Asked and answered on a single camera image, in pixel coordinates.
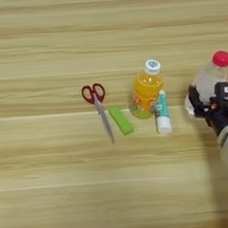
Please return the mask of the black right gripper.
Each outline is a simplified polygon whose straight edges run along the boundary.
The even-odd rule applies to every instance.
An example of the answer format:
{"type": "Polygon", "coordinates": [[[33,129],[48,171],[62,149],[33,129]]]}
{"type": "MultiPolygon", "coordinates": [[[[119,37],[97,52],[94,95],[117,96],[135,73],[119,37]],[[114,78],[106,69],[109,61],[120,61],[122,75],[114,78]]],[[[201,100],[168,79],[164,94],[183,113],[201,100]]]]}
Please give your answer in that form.
{"type": "Polygon", "coordinates": [[[196,87],[190,86],[188,98],[195,117],[205,117],[206,123],[219,133],[228,126],[228,101],[204,103],[196,87]]]}

